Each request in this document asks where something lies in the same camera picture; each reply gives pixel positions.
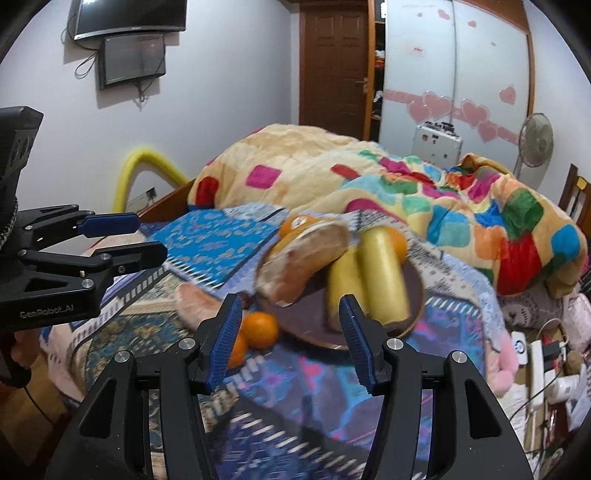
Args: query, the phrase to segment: yellow cylindrical fruit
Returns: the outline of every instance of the yellow cylindrical fruit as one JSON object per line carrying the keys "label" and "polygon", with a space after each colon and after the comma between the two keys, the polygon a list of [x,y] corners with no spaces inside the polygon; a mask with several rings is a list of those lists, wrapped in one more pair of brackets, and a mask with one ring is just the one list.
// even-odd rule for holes
{"label": "yellow cylindrical fruit", "polygon": [[410,317],[407,289],[387,227],[361,233],[359,261],[371,317],[382,325],[406,321]]}
{"label": "yellow cylindrical fruit", "polygon": [[349,249],[329,267],[329,277],[326,289],[326,303],[329,315],[329,325],[332,329],[341,331],[339,321],[339,302],[347,294],[355,295],[355,299],[364,312],[367,312],[367,300],[363,279],[359,266],[357,247]]}

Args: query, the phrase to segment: white suitcase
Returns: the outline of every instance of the white suitcase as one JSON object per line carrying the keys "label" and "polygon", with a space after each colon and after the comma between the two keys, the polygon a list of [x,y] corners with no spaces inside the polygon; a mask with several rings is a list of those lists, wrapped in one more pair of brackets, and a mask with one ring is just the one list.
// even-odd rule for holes
{"label": "white suitcase", "polygon": [[458,164],[461,152],[462,139],[455,134],[452,124],[417,125],[411,155],[440,168],[450,168]]}

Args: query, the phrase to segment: wall-mounted television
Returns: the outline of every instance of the wall-mounted television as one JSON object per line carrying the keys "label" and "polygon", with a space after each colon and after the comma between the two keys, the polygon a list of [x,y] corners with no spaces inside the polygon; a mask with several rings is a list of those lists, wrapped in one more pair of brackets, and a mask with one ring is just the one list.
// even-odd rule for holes
{"label": "wall-mounted television", "polygon": [[184,31],[187,0],[80,0],[74,40],[137,31]]}

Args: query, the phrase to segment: patchwork comforter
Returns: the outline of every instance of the patchwork comforter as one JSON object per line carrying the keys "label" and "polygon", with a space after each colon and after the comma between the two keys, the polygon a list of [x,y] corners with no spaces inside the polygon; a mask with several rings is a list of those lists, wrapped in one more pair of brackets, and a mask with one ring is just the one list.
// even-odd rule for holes
{"label": "patchwork comforter", "polygon": [[468,154],[444,171],[316,127],[270,125],[236,142],[202,170],[188,201],[196,208],[265,202],[293,212],[379,210],[477,268],[500,295],[542,281],[553,296],[566,295],[587,252],[562,210],[492,160]]}

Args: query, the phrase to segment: white wardrobe door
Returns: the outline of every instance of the white wardrobe door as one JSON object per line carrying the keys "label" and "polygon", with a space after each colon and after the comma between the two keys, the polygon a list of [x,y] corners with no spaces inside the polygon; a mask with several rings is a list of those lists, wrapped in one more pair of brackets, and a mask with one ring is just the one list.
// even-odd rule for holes
{"label": "white wardrobe door", "polygon": [[455,2],[457,85],[454,125],[462,154],[488,157],[513,170],[527,116],[530,60],[527,35],[473,5]]}
{"label": "white wardrobe door", "polygon": [[449,120],[454,82],[450,0],[387,0],[384,101],[379,142],[410,155],[417,124]]}

